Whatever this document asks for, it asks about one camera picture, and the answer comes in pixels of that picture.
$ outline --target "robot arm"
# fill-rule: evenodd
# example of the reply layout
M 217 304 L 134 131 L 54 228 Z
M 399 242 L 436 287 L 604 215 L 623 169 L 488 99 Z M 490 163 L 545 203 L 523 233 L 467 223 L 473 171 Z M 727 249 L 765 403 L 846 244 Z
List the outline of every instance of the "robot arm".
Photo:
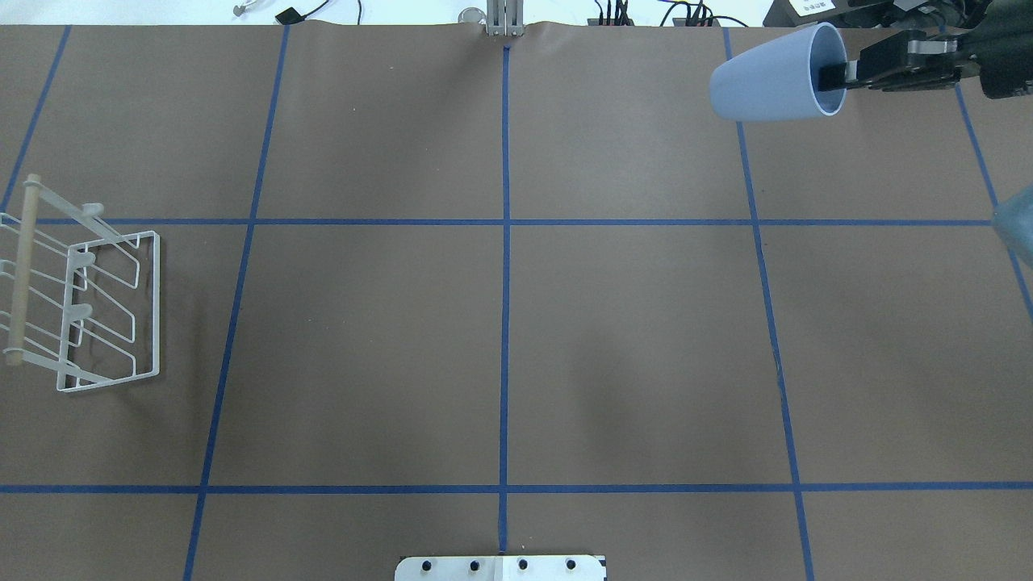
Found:
M 962 34 L 895 34 L 856 61 L 823 67 L 818 88 L 921 91 L 975 75 L 992 99 L 1033 94 L 1033 0 L 995 0 L 979 25 Z

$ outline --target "blue grid line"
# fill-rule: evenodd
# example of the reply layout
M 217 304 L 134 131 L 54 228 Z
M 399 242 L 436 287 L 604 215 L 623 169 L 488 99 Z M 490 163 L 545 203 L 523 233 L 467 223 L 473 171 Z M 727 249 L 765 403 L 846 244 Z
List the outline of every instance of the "blue grid line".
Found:
M 502 48 L 502 337 L 499 378 L 499 552 L 506 552 L 509 503 L 509 45 Z
M 724 55 L 731 59 L 731 39 L 728 29 L 722 29 L 724 34 Z M 764 298 L 764 312 L 768 317 L 768 335 L 772 343 L 772 356 L 775 359 L 775 372 L 778 377 L 778 389 L 782 404 L 782 429 L 785 432 L 785 448 L 789 458 L 789 473 L 794 487 L 793 498 L 796 503 L 796 524 L 800 528 L 800 546 L 804 557 L 804 572 L 808 581 L 814 581 L 814 562 L 811 558 L 811 541 L 807 529 L 807 513 L 804 509 L 804 494 L 800 490 L 800 466 L 796 463 L 796 445 L 792 435 L 792 420 L 789 416 L 789 397 L 785 389 L 785 372 L 782 368 L 782 354 L 778 344 L 778 329 L 775 326 L 775 310 L 772 306 L 771 284 L 768 281 L 768 264 L 764 259 L 763 240 L 760 235 L 760 221 L 757 213 L 757 201 L 753 191 L 753 176 L 750 172 L 750 157 L 746 147 L 746 131 L 741 122 L 735 122 L 739 134 L 739 152 L 743 162 L 743 179 L 746 183 L 746 196 L 750 206 L 750 219 L 753 222 L 753 245 L 757 254 L 757 268 L 760 271 L 760 287 Z
M 750 226 L 749 218 L 107 218 L 134 225 L 384 225 L 384 226 Z M 762 226 L 935 226 L 989 227 L 990 220 L 882 218 L 759 218 Z M 40 218 L 41 224 L 74 224 L 70 218 Z
M 972 143 L 972 149 L 975 151 L 976 162 L 979 163 L 979 172 L 982 174 L 982 182 L 987 185 L 987 194 L 990 195 L 990 203 L 994 208 L 997 208 L 997 190 L 994 189 L 994 181 L 990 179 L 990 171 L 987 169 L 987 160 L 982 155 L 982 148 L 979 147 L 979 139 L 975 134 L 975 127 L 972 125 L 972 118 L 969 117 L 968 105 L 965 104 L 965 95 L 962 94 L 962 88 L 959 85 L 954 85 L 954 96 L 958 97 L 958 106 L 962 111 L 962 120 L 965 121 L 965 130 L 968 131 L 969 141 Z M 1033 298 L 1030 297 L 1029 286 L 1026 284 L 1026 276 L 1023 274 L 1023 269 L 1019 265 L 1019 257 L 1015 256 L 1015 252 L 1008 248 L 1008 259 L 1011 261 L 1011 270 L 1015 274 L 1015 281 L 1019 283 L 1019 292 L 1022 294 L 1023 302 L 1026 304 L 1026 312 L 1030 315 L 1030 319 L 1033 319 Z
M 498 494 L 494 484 L 442 485 L 209 485 L 207 494 L 398 495 Z M 197 494 L 200 486 L 122 484 L 5 484 L 0 494 Z M 1033 481 L 815 482 L 740 484 L 508 484 L 508 494 L 720 494 L 795 492 L 1033 490 Z
M 22 172 L 22 163 L 25 162 L 25 156 L 29 153 L 29 145 L 32 143 L 32 134 L 36 131 L 36 123 L 39 122 L 39 115 L 43 112 L 43 103 L 46 102 L 46 95 L 51 92 L 51 85 L 54 83 L 54 77 L 58 73 L 58 65 L 61 63 L 61 56 L 64 55 L 65 44 L 68 43 L 68 35 L 71 34 L 71 25 L 67 25 L 64 28 L 64 32 L 61 33 L 61 41 L 58 42 L 58 51 L 54 55 L 54 61 L 51 63 L 51 70 L 46 73 L 46 82 L 43 83 L 43 89 L 39 92 L 39 99 L 36 100 L 36 109 L 32 112 L 32 119 L 29 121 L 29 127 L 25 130 L 25 139 L 22 140 L 22 149 L 18 152 L 18 159 L 14 161 L 14 167 L 10 172 L 10 179 L 7 180 L 7 188 L 3 192 L 3 201 L 0 201 L 0 212 L 7 211 L 7 205 L 10 203 L 10 195 L 14 191 L 14 184 L 18 182 L 18 175 Z
M 212 408 L 212 423 L 209 426 L 208 445 L 205 449 L 205 465 L 200 476 L 200 490 L 197 493 L 197 506 L 194 508 L 193 525 L 190 529 L 190 545 L 187 549 L 186 564 L 183 568 L 183 579 L 189 581 L 193 575 L 194 557 L 197 554 L 197 541 L 200 537 L 201 519 L 205 516 L 205 501 L 209 478 L 212 473 L 212 458 L 215 455 L 215 441 L 219 433 L 219 419 L 222 415 L 222 402 L 226 392 L 226 378 L 229 375 L 229 361 L 233 353 L 233 339 L 237 335 L 237 323 L 241 312 L 241 300 L 244 296 L 244 282 L 248 274 L 248 262 L 251 256 L 251 243 L 254 239 L 254 219 L 258 215 L 258 204 L 261 201 L 261 185 L 265 174 L 265 160 L 269 156 L 269 144 L 273 137 L 273 121 L 276 118 L 276 103 L 280 94 L 280 81 L 283 77 L 283 64 L 287 56 L 287 39 L 290 27 L 283 27 L 280 40 L 280 57 L 277 60 L 276 77 L 273 80 L 273 95 L 269 103 L 269 117 L 265 119 L 265 134 L 262 139 L 261 154 L 258 158 L 258 171 L 255 176 L 254 194 L 251 198 L 250 220 L 247 234 L 244 237 L 244 249 L 241 252 L 241 267 L 237 275 L 237 290 L 233 294 L 233 306 L 229 313 L 229 327 L 226 331 L 226 347 L 222 356 L 222 368 L 219 371 L 219 386 L 215 393 L 215 404 Z

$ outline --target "wooden handle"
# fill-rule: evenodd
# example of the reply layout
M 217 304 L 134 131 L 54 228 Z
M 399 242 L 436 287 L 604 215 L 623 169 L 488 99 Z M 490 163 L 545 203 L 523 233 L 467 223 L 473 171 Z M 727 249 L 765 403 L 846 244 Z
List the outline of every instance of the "wooden handle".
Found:
M 30 182 L 39 182 L 39 176 L 29 174 Z M 18 236 L 18 259 L 14 263 L 14 290 L 11 294 L 10 332 L 7 348 L 25 346 L 25 323 L 29 314 L 29 282 L 32 277 L 32 246 L 36 235 L 36 215 L 39 210 L 39 187 L 25 188 L 22 206 L 22 226 Z M 7 365 L 22 365 L 22 351 L 7 351 Z

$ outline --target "white wire dish rack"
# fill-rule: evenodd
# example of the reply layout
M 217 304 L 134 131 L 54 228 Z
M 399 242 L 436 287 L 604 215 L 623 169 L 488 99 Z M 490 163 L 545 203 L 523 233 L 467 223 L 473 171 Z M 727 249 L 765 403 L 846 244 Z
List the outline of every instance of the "white wire dish rack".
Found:
M 24 183 L 21 219 L 0 213 L 0 235 L 17 237 L 14 259 L 0 256 L 0 283 L 11 288 L 9 310 L 0 310 L 6 364 L 54 371 L 59 392 L 157 375 L 159 236 L 153 231 L 119 234 L 100 218 L 102 205 L 79 208 L 39 180 L 30 175 Z M 40 201 L 99 239 L 66 244 L 40 231 Z M 0 244 L 0 252 L 9 247 Z M 0 309 L 6 306 L 2 301 L 0 295 Z

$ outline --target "light blue object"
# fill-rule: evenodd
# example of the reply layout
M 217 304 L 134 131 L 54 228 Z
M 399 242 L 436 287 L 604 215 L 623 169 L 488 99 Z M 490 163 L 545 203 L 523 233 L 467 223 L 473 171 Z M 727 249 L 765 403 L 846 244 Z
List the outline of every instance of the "light blue object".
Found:
M 846 62 L 839 30 L 809 26 L 754 47 L 711 74 L 714 113 L 734 121 L 787 121 L 836 115 L 846 89 L 818 91 L 818 70 Z
M 994 210 L 994 230 L 1033 268 L 1033 185 Z

